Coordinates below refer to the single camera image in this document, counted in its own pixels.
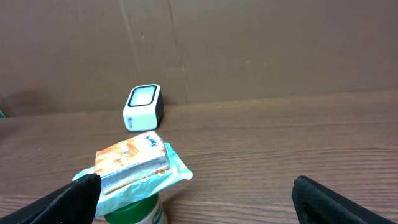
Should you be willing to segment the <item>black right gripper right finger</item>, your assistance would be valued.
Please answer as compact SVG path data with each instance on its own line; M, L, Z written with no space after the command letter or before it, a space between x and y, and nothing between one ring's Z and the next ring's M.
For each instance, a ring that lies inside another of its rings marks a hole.
M306 176L295 179L292 201L300 224L394 224Z

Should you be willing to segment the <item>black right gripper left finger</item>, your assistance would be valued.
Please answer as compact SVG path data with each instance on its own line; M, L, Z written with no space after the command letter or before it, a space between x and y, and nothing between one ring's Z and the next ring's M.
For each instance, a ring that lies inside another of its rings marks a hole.
M101 177L86 174L1 218L3 224L87 224L95 218Z

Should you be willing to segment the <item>green lid white jar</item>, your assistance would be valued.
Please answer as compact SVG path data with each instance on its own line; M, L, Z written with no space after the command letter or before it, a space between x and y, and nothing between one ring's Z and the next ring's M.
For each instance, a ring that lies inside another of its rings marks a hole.
M131 203L104 216L110 224L168 224L159 194Z

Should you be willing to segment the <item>orange tissue pack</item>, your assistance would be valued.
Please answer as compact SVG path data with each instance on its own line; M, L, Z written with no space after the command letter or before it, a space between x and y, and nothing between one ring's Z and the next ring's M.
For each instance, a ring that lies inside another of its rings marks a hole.
M170 168L165 143L154 131L139 134L96 152L94 170L109 194Z

